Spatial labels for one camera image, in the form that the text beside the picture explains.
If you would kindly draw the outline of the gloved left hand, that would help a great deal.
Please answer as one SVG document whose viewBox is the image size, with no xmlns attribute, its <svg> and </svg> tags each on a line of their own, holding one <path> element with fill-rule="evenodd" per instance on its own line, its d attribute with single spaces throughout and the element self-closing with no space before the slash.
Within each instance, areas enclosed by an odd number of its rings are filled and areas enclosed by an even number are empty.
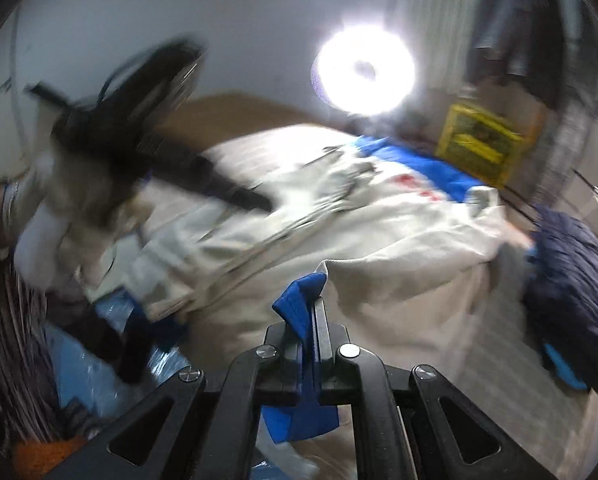
<svg viewBox="0 0 598 480">
<path fill-rule="evenodd" d="M 42 152 L 8 203 L 22 280 L 67 294 L 100 285 L 112 267 L 111 247 L 154 211 L 140 191 L 101 162 L 61 148 Z"/>
</svg>

